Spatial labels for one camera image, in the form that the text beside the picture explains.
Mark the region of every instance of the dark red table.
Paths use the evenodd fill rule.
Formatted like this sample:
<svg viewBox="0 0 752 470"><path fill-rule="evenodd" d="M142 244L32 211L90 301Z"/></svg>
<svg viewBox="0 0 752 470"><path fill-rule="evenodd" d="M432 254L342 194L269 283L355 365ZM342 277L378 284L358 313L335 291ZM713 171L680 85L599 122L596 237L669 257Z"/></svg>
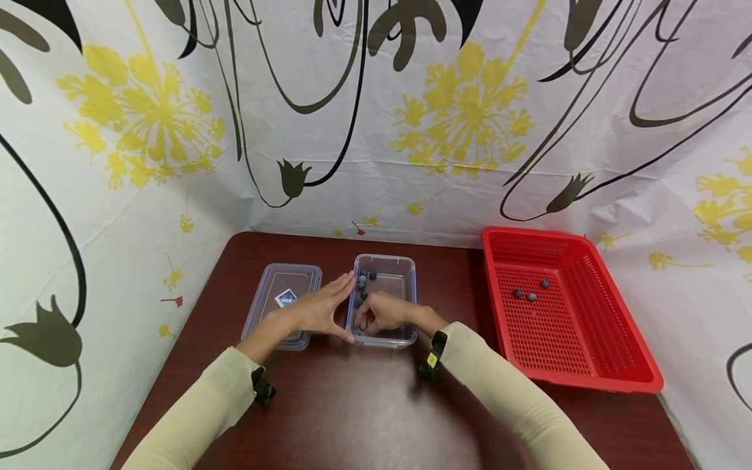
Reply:
<svg viewBox="0 0 752 470"><path fill-rule="evenodd" d="M480 250L244 232L227 244L112 468L239 342L269 263L318 265L326 283L360 253L411 257L418 301L498 351ZM315 335L302 352L275 353L266 365L277 396L251 407L196 468L525 468L516 441L467 390L446 374L436 384L417 379L427 341L419 342L385 350ZM693 468L657 397L542 387L612 470Z"/></svg>

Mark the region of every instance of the backdrop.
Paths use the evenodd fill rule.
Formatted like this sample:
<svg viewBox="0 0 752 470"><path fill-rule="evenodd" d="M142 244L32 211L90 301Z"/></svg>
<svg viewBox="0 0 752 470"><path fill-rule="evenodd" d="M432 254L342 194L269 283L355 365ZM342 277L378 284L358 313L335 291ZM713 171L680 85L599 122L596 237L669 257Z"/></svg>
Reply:
<svg viewBox="0 0 752 470"><path fill-rule="evenodd" d="M0 0L0 468L107 468L237 231L488 225L596 241L693 458L752 462L745 0L42 3Z"/></svg>

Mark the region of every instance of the hand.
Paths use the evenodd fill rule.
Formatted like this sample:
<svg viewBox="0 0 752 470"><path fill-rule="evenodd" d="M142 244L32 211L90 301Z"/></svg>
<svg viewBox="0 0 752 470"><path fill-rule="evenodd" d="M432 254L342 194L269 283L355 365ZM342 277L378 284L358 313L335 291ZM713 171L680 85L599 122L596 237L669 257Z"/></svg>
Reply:
<svg viewBox="0 0 752 470"><path fill-rule="evenodd" d="M297 330L337 336L352 344L355 338L334 323L334 310L350 295L353 287L355 276L350 271L287 305L280 313L294 318Z"/></svg>
<svg viewBox="0 0 752 470"><path fill-rule="evenodd" d="M430 338L447 325L432 308L412 304L383 292L368 294L355 314L355 325L366 336L373 336L382 329L399 328L405 323L413 323Z"/></svg>

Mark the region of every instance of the sleeve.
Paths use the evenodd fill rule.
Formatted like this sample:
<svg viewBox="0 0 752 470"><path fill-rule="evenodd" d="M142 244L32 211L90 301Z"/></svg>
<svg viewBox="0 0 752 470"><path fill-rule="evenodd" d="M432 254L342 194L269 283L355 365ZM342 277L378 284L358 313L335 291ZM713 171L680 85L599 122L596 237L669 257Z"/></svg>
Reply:
<svg viewBox="0 0 752 470"><path fill-rule="evenodd" d="M149 431L122 470L190 470L253 403L250 375L257 368L234 347L225 350Z"/></svg>
<svg viewBox="0 0 752 470"><path fill-rule="evenodd" d="M441 364L523 442L539 470L608 470L563 411L461 323L444 328Z"/></svg>

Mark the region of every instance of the transparent lid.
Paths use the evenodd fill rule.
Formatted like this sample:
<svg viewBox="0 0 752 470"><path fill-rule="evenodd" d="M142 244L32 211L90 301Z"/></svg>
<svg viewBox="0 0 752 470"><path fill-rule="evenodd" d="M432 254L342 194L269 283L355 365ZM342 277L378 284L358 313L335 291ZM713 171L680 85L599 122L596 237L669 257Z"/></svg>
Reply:
<svg viewBox="0 0 752 470"><path fill-rule="evenodd" d="M376 272L374 280L365 282L366 293L384 291L399 299L417 303L417 289L415 285L415 262L403 256L362 254L355 258L355 276L360 277L361 271ZM379 332L375 336L364 336L360 327L354 325L355 313L358 310L356 300L360 295L357 287L350 295L347 306L345 329L355 337L355 342L366 346L405 347L413 344L418 338L415 326L404 325L397 329Z"/></svg>
<svg viewBox="0 0 752 470"><path fill-rule="evenodd" d="M250 306L241 340L245 339L250 330L261 323L267 314L293 303L301 296L318 290L320 287L321 269L318 266L278 262L266 266L256 289L256 295L253 297L253 304ZM285 338L277 349L304 350L310 340L309 332L294 332Z"/></svg>

